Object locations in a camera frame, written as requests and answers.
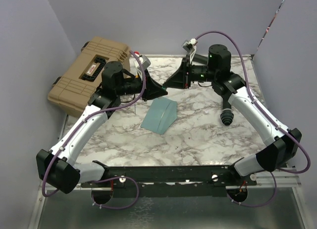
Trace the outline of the teal paper envelope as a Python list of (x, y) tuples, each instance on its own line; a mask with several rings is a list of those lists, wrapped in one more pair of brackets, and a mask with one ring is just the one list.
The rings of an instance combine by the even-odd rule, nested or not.
[[(167, 118), (161, 119), (162, 113), (166, 109), (169, 110), (169, 115)], [(168, 98), (160, 97), (153, 100), (143, 122), (141, 123), (141, 128), (163, 135), (176, 119), (177, 102)]]

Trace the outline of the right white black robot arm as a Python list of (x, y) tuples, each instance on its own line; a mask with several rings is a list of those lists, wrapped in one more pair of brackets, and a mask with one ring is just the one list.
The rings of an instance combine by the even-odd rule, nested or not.
[(231, 53), (226, 46), (209, 47), (207, 65), (193, 65), (188, 57), (164, 82), (165, 88), (188, 89), (192, 82), (210, 82), (223, 100), (235, 107), (260, 135), (265, 148), (231, 165), (227, 173), (231, 184), (239, 185), (245, 177), (259, 171), (272, 172), (295, 156), (301, 132), (289, 129), (248, 92), (244, 79), (231, 70)]

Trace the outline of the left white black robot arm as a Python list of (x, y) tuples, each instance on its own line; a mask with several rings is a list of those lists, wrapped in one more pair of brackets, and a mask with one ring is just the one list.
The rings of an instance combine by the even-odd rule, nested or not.
[(50, 184), (58, 191), (70, 193), (77, 184), (93, 181), (97, 186), (109, 182), (109, 174), (100, 163), (85, 164), (80, 167), (76, 160), (96, 130), (111, 115), (124, 108), (121, 96), (137, 95), (132, 103), (139, 99), (153, 100), (168, 94), (147, 69), (141, 69), (142, 76), (136, 77), (118, 61), (109, 61), (101, 73), (102, 81), (91, 96), (82, 115), (69, 132), (50, 150), (41, 149), (36, 155), (39, 178), (43, 184)]

